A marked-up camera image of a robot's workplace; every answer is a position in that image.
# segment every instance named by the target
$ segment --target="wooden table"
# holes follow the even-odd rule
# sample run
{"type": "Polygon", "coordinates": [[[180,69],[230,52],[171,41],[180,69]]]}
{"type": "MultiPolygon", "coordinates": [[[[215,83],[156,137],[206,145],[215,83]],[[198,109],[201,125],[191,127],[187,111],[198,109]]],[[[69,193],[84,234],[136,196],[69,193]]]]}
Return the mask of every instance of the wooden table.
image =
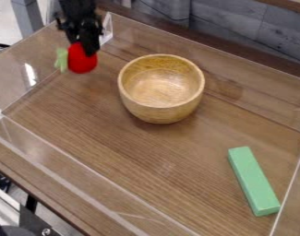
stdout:
{"type": "Polygon", "coordinates": [[[227,149],[251,148],[281,201],[300,157],[300,65],[239,47],[249,61],[110,9],[115,37],[90,74],[55,71],[68,43],[53,25],[0,53],[0,171],[87,235],[269,235],[275,216],[253,216],[227,149]],[[118,97],[119,69],[150,53],[186,57],[206,76],[197,112],[170,125],[140,122],[118,97]]]}

